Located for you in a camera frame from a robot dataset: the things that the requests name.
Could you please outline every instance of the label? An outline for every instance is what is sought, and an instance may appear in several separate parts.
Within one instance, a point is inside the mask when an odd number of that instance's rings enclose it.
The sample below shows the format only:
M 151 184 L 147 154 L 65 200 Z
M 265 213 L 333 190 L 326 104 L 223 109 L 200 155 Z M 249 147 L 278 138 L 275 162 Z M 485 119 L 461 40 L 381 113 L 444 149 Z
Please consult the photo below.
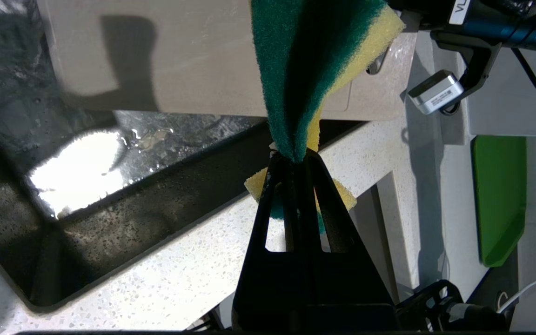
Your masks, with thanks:
M 464 92 L 464 89 L 462 88 L 462 86 L 460 86 L 459 83 L 455 83 L 451 87 L 436 94 L 436 96 L 431 98 L 429 101 L 425 102 L 423 104 L 423 107 L 426 110 L 426 112 L 424 113 L 430 114 L 430 113 L 435 112 L 436 110 L 445 106 L 445 104 L 448 104 L 453 99 L 459 97 L 463 92 Z
M 452 8 L 449 24 L 461 26 L 464 23 L 466 13 L 469 11 L 470 0 L 456 0 Z

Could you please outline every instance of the countertop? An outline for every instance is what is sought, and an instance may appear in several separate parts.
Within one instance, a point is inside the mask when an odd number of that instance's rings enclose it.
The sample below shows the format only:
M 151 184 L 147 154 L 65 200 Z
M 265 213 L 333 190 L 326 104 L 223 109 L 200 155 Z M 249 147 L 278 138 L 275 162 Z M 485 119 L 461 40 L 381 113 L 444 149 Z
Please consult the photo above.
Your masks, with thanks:
M 428 36 L 419 34 L 409 87 L 433 74 L 431 55 Z M 378 185 L 401 298 L 441 278 L 466 298 L 486 271 L 477 253 L 469 142 L 445 145 L 444 129 L 439 115 L 407 105 L 402 117 L 366 123 L 320 152 L 353 195 Z M 236 200 L 51 313 L 29 310 L 0 274 L 0 334 L 185 329 L 235 290 L 256 208 L 249 195 Z M 284 243 L 281 232 L 268 239 Z

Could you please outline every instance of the sponge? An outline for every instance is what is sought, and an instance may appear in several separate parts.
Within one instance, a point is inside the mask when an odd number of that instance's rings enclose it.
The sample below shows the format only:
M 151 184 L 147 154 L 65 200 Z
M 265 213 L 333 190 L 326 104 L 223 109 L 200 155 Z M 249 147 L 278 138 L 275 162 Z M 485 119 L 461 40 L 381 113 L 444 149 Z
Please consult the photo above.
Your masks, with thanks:
M 383 0 L 252 0 L 251 15 L 270 132 L 281 154 L 300 163 L 323 99 L 403 25 Z

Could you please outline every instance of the stainless steel sink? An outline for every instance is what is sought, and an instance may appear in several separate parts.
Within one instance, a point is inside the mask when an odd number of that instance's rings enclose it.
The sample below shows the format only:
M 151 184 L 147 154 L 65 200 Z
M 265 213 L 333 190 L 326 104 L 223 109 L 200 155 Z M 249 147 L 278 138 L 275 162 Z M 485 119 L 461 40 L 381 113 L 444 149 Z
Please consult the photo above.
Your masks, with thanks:
M 0 2 L 0 271 L 59 307 L 244 193 L 262 118 L 87 111 L 60 97 L 31 1 Z M 322 142 L 358 125 L 324 121 Z

